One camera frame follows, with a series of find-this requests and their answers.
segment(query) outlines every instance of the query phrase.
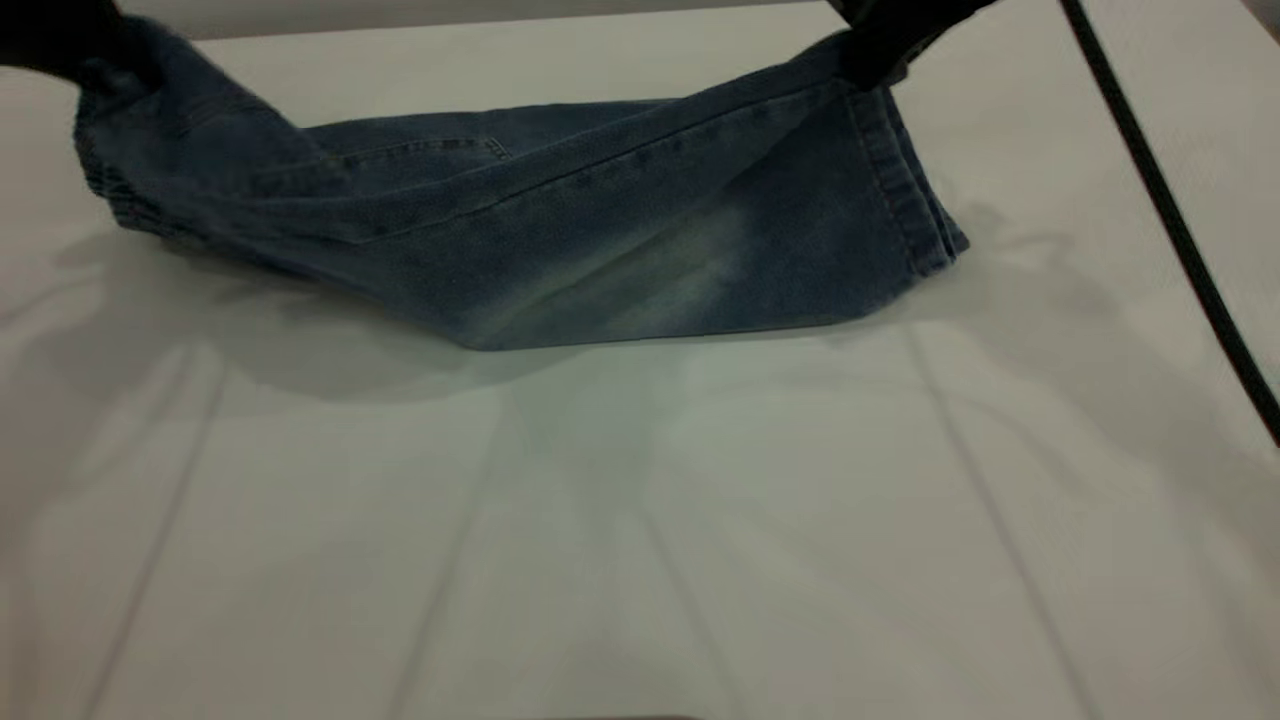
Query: black cable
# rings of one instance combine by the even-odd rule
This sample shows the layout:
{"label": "black cable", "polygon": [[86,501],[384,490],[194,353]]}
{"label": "black cable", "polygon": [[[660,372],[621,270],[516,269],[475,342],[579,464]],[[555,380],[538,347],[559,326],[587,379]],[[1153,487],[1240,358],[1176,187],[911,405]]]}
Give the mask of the black cable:
{"label": "black cable", "polygon": [[1219,345],[1226,352],[1226,359],[1231,363],[1245,395],[1249,396],[1253,407],[1258,411],[1262,424],[1271,433],[1276,447],[1280,447],[1280,402],[1271,392],[1262,370],[1258,369],[1257,361],[1249,352],[1249,346],[1240,337],[1235,322],[1231,320],[1231,313],[1226,309],[1217,286],[1213,284],[1213,277],[1204,265],[1204,259],[1196,246],[1196,238],[1192,237],[1187,220],[1183,219],[1178,200],[1160,170],[1160,163],[1156,161],[1156,155],[1151,151],[1142,126],[1138,124],[1138,118],[1134,115],[1124,90],[1120,88],[1120,81],[1116,79],[1111,61],[1107,60],[1102,44],[1098,42],[1093,24],[1089,23],[1089,17],[1085,14],[1084,6],[1080,5],[1080,0],[1059,1],[1062,5],[1062,12],[1066,13],[1066,19],[1071,23],[1071,31],[1080,45],[1080,51],[1084,53],[1084,59],[1089,63],[1089,69],[1093,70],[1093,79],[1097,81],[1098,90],[1102,91],[1102,97],[1106,99],[1107,108],[1111,109],[1111,117],[1115,118],[1120,135],[1124,137],[1125,145],[1129,146],[1129,155],[1133,158],[1134,165],[1138,167],[1143,184],[1147,186],[1147,195],[1151,196],[1156,211],[1160,213],[1174,252],[1178,254],[1187,279],[1190,281],[1196,297],[1199,300],[1201,307],[1204,309],[1204,316],[1213,327],[1213,334],[1217,336]]}

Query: jeans seam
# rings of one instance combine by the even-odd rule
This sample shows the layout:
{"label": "jeans seam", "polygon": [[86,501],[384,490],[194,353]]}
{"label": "jeans seam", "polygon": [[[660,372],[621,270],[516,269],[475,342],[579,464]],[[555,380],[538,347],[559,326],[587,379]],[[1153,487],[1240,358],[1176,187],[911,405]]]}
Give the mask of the jeans seam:
{"label": "jeans seam", "polygon": [[[465,143],[456,147],[451,147],[449,143]],[[474,150],[476,147],[484,147],[493,154],[494,158],[499,160],[509,160],[511,154],[507,149],[502,146],[497,140],[492,137],[444,137],[434,140],[410,140],[406,142],[398,142],[396,145],[383,145],[379,147],[370,147],[366,150],[358,150],[355,152],[343,152],[342,155],[326,154],[319,160],[310,160],[306,163],[297,163],[293,165],[284,165],[279,168],[269,168],[262,170],[255,170],[252,176],[255,178],[270,178],[274,176],[289,176],[306,173],[319,165],[330,165],[333,163],[343,163],[346,160],[355,160],[365,155],[390,152],[393,150],[401,150],[401,155],[413,155],[422,150]]]}
{"label": "jeans seam", "polygon": [[200,129],[201,126],[230,113],[270,113],[261,100],[252,96],[227,96],[210,95],[192,102],[192,106],[183,113],[182,123],[174,129],[177,137],[183,137]]}
{"label": "jeans seam", "polygon": [[710,126],[713,123],[724,122],[731,115],[736,115],[739,113],[744,113],[744,111],[751,110],[751,109],[754,109],[754,108],[756,108],[759,105],[765,105],[765,104],[771,104],[771,102],[785,102],[787,100],[801,97],[805,94],[813,92],[813,90],[815,87],[826,85],[826,82],[828,82],[828,81],[817,82],[814,85],[810,85],[810,86],[804,87],[801,90],[797,90],[795,92],[788,92],[786,95],[780,95],[780,96],[776,96],[776,97],[767,97],[764,100],[758,100],[758,101],[754,101],[754,102],[748,102],[745,105],[739,105],[739,106],[736,106],[736,108],[733,108],[731,110],[726,110],[723,113],[719,113],[716,117],[708,118],[708,119],[705,119],[705,120],[703,120],[700,123],[694,123],[691,126],[681,127],[680,129],[672,131],[672,132],[669,132],[667,135],[663,135],[662,137],[655,137],[653,140],[649,140],[646,142],[636,145],[635,147],[631,147],[630,150],[626,150],[626,151],[620,152],[617,155],[613,155],[613,156],[605,158],[603,160],[591,163],[589,165],[579,168],[579,169],[576,169],[573,172],[564,173],[564,174],[562,174],[559,177],[554,177],[554,178],[543,181],[543,182],[536,183],[534,186],[530,186],[530,187],[526,187],[526,188],[521,188],[521,190],[518,190],[516,192],[512,192],[511,195],[507,195],[506,197],[500,197],[500,199],[498,199],[498,200],[495,200],[493,202],[489,202],[486,205],[483,205],[480,208],[475,208],[472,210],[467,210],[465,213],[460,213],[457,215],[452,215],[452,217],[448,217],[448,218],[443,218],[443,219],[438,219],[438,220],[431,220],[431,222],[426,222],[426,223],[419,223],[419,224],[415,224],[415,225],[411,225],[411,227],[407,227],[407,228],[402,228],[402,229],[398,229],[398,231],[394,231],[394,232],[389,232],[389,233],[378,234],[378,236],[369,237],[369,238],[365,238],[365,240],[346,241],[346,242],[349,242],[351,245],[370,245],[370,243],[374,243],[374,242],[381,242],[384,240],[389,240],[389,238],[393,238],[393,237],[397,237],[397,236],[402,236],[402,234],[407,234],[407,233],[411,233],[411,232],[416,232],[416,231],[420,231],[420,229],[424,229],[424,228],[443,225],[445,223],[460,220],[462,218],[467,218],[467,217],[471,217],[471,215],[479,215],[481,213],[488,213],[488,211],[492,211],[494,208],[498,208],[500,205],[504,205],[507,202],[517,200],[517,199],[520,199],[520,197],[522,197],[525,195],[529,195],[531,192],[536,192],[536,191],[543,190],[545,187],[549,187],[549,186],[564,182],[564,181],[567,181],[570,178],[576,178],[576,177],[581,177],[584,174],[598,172],[599,169],[604,168],[605,165],[609,165],[612,163],[622,161],[622,160],[625,160],[627,158],[631,158],[631,156],[636,155],[637,152],[640,152],[640,151],[643,151],[643,150],[645,150],[648,147],[653,147],[653,146],[659,145],[662,142],[667,142],[667,141],[669,141],[672,138],[676,138],[676,137],[680,137],[680,136],[695,132],[695,131],[698,131],[700,128],[704,128],[704,127],[708,127],[708,126]]}
{"label": "jeans seam", "polygon": [[901,111],[897,109],[897,104],[892,101],[884,102],[884,115],[888,118],[890,127],[893,129],[899,152],[906,161],[916,187],[919,187],[920,193],[924,195],[925,204],[929,206],[929,215],[933,218],[934,225],[937,225],[942,251],[946,252],[950,263],[955,263],[961,252],[960,240],[957,236],[963,237],[964,233],[959,228],[954,227],[954,222],[942,206],[942,200],[938,199],[937,193],[933,191],[933,186],[929,183],[928,173],[924,172],[924,164],[911,145],[910,133],[906,129],[906,123],[902,120]]}
{"label": "jeans seam", "polygon": [[881,169],[876,159],[870,154],[870,149],[867,145],[867,136],[863,131],[861,123],[858,122],[858,114],[854,111],[854,105],[850,101],[850,96],[845,95],[845,111],[849,117],[849,124],[854,128],[854,135],[858,136],[858,146],[863,149],[863,158],[867,159],[867,165],[872,169],[873,184],[876,186],[876,192],[879,195],[881,201],[884,202],[884,210],[888,211],[890,218],[893,219],[893,225],[897,228],[897,241],[902,249],[902,254],[906,255],[906,261],[911,266],[911,272],[916,275],[920,274],[920,269],[915,265],[915,256],[911,252],[911,243],[906,237],[906,228],[902,227],[902,218],[897,211],[897,206],[890,199],[888,192],[884,190],[884,183],[881,178]]}

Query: white table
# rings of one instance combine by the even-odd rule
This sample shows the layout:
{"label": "white table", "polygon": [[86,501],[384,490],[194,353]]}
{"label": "white table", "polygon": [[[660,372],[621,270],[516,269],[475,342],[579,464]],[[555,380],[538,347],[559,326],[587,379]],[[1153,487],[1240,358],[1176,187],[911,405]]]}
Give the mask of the white table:
{"label": "white table", "polygon": [[[1280,49],[1096,19],[1280,359]],[[671,96],[820,4],[205,44],[301,124]],[[973,237],[874,319],[481,355],[119,231],[0,74],[0,717],[1280,712],[1280,456],[1051,0],[899,91]]]}

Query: blue denim jeans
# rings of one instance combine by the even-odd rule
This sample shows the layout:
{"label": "blue denim jeans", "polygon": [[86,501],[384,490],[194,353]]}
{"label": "blue denim jeans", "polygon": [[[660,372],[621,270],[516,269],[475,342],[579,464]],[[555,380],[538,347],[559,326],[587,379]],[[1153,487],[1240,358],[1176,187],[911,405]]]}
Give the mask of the blue denim jeans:
{"label": "blue denim jeans", "polygon": [[316,278],[481,350],[867,315],[968,247],[847,33],[684,100],[300,129],[131,18],[163,79],[100,67],[77,149],[118,222]]}

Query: jeans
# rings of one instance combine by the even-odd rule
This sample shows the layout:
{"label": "jeans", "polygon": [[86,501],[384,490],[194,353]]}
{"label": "jeans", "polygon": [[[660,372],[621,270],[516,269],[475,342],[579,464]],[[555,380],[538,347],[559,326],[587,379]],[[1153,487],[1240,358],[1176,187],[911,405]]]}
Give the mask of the jeans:
{"label": "jeans", "polygon": [[120,225],[315,278],[512,350],[864,316],[968,247],[849,35],[684,100],[298,129],[131,18],[159,86],[101,65],[76,142]]}

